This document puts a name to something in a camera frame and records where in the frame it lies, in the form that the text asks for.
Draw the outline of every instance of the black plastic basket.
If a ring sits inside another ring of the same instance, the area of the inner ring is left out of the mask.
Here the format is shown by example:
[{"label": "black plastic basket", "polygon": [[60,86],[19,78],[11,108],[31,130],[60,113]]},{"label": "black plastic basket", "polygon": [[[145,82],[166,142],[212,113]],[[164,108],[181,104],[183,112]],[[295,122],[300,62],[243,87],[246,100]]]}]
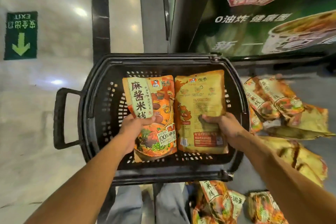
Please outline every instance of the black plastic basket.
[{"label": "black plastic basket", "polygon": [[[64,149],[80,145],[86,162],[93,158],[119,132],[129,114],[122,86],[123,77],[191,75],[225,71],[226,110],[245,129],[250,127],[248,103],[238,74],[231,63],[208,54],[110,54],[91,70],[82,91],[62,88],[57,92],[54,114],[54,146]],[[79,140],[65,143],[64,112],[68,93],[80,95],[78,108]],[[157,182],[199,180],[230,181],[243,153],[229,146],[228,154],[199,154],[178,151],[153,161],[134,162],[126,155],[115,174],[115,186]]]}]

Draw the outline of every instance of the green advertisement board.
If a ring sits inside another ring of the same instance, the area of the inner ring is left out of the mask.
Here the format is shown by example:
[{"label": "green advertisement board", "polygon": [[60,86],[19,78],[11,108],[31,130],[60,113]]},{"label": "green advertisement board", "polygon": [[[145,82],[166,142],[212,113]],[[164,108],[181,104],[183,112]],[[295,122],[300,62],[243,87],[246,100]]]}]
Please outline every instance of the green advertisement board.
[{"label": "green advertisement board", "polygon": [[4,60],[35,59],[37,12],[7,13]]},{"label": "green advertisement board", "polygon": [[335,0],[208,0],[190,50],[239,60],[335,47]]}]

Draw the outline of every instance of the hand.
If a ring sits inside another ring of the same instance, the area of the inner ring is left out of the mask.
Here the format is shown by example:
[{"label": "hand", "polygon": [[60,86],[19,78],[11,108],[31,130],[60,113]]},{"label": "hand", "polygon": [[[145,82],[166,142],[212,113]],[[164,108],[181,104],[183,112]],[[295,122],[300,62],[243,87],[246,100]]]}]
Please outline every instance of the hand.
[{"label": "hand", "polygon": [[240,125],[236,117],[227,112],[223,116],[211,117],[202,115],[203,120],[211,124],[218,124],[228,143],[235,149],[242,151],[244,138],[241,136],[246,130]]},{"label": "hand", "polygon": [[125,144],[125,154],[132,152],[134,149],[135,139],[140,134],[144,125],[150,125],[155,121],[155,116],[146,119],[134,118],[133,115],[128,115],[124,118],[119,131],[120,138]]}]

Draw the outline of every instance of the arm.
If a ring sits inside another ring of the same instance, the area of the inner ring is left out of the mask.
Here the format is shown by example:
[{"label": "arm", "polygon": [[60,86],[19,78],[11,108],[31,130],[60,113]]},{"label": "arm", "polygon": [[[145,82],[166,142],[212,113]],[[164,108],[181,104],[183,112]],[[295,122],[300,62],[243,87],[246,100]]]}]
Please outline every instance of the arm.
[{"label": "arm", "polygon": [[229,144],[244,152],[290,224],[336,223],[336,198],[243,129],[231,113],[203,118],[219,124]]},{"label": "arm", "polygon": [[25,224],[95,223],[121,159],[133,150],[142,126],[152,122],[152,118],[127,116],[119,134],[45,200]]}]

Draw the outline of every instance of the barcode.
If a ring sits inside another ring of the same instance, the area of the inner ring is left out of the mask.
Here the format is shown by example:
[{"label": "barcode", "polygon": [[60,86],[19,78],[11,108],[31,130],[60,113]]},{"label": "barcode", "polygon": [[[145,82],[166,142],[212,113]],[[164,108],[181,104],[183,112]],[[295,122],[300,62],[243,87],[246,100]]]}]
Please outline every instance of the barcode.
[{"label": "barcode", "polygon": [[182,145],[182,146],[188,146],[187,139],[186,138],[181,138],[180,145]]},{"label": "barcode", "polygon": [[216,136],[216,144],[223,145],[223,138],[221,136]]}]

